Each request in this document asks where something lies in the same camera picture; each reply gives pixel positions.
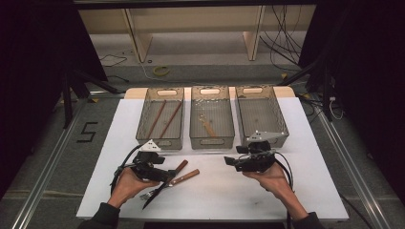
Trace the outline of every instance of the brown stick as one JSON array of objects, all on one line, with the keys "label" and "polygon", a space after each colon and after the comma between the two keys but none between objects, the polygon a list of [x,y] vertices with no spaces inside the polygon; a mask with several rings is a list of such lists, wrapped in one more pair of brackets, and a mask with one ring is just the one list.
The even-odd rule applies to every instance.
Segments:
[{"label": "brown stick", "polygon": [[149,139],[149,137],[151,136],[153,129],[155,129],[155,125],[158,122],[158,119],[160,117],[161,111],[163,111],[164,105],[166,105],[166,99],[163,100],[163,103],[160,105],[159,111],[158,111],[158,115],[155,117],[155,121],[152,124],[151,129],[149,130],[148,136],[146,137],[147,139]]},{"label": "brown stick", "polygon": [[166,133],[167,128],[169,127],[170,123],[172,122],[173,118],[175,117],[176,113],[178,112],[179,108],[181,107],[182,102],[179,101],[179,105],[177,106],[175,112],[173,112],[172,116],[169,119],[169,122],[167,122],[166,126],[164,127],[164,130],[161,132],[159,138],[162,138],[164,133]]}]

